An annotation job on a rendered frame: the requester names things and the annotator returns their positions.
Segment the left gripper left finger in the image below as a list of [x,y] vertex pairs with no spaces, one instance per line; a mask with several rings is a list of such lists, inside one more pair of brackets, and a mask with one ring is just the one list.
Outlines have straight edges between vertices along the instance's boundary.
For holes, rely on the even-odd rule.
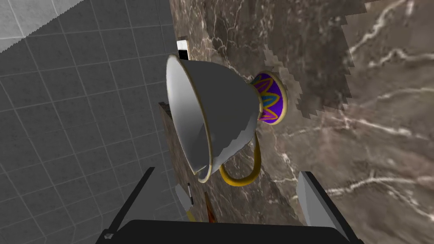
[[169,185],[165,178],[160,166],[145,170],[108,227],[107,234],[114,234],[129,220],[155,219],[157,209],[171,203],[171,193],[168,192]]

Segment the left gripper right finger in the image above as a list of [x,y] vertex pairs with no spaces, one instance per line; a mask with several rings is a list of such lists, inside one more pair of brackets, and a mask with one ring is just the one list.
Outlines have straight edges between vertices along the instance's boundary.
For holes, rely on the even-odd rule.
[[331,227],[353,238],[353,229],[311,172],[299,172],[296,193],[308,226]]

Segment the orange red stick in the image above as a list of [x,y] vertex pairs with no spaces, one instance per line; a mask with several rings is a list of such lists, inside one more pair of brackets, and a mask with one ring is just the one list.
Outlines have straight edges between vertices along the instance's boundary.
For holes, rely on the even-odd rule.
[[209,199],[209,195],[207,192],[204,192],[204,196],[205,196],[205,204],[206,204],[206,211],[207,211],[207,215],[208,215],[208,221],[210,223],[215,223],[217,222],[216,217],[214,215],[214,210],[212,208],[210,199]]

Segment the small white and black box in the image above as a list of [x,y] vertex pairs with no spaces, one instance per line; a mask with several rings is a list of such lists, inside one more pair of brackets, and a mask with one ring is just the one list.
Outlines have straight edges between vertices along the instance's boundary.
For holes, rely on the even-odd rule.
[[189,45],[188,40],[178,40],[177,42],[178,55],[180,59],[189,60]]

